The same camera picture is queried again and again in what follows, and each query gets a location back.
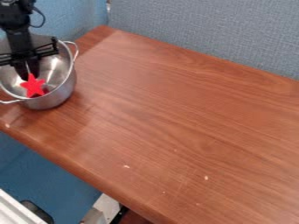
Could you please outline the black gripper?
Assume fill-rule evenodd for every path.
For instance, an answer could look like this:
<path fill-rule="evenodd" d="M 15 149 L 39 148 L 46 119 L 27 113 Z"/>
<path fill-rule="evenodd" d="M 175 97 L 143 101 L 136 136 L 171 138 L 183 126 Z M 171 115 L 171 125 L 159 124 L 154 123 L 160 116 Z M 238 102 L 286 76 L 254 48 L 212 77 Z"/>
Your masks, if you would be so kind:
<path fill-rule="evenodd" d="M 40 59 L 59 53 L 58 38 L 32 33 L 28 24 L 0 24 L 0 29 L 5 34 L 0 39 L 0 66 L 13 66 L 23 81 L 28 81 L 28 74 L 39 78 Z"/>

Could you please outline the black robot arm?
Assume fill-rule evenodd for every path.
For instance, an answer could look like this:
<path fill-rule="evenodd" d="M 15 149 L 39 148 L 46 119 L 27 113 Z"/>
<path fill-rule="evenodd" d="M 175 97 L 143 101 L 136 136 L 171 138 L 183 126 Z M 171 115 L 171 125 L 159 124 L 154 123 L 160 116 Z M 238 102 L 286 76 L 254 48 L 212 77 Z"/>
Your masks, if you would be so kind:
<path fill-rule="evenodd" d="M 39 77 L 42 59 L 59 53 L 58 38 L 30 31 L 46 22 L 35 3 L 36 0 L 0 0 L 0 67 L 11 66 L 24 81 L 30 74 Z"/>

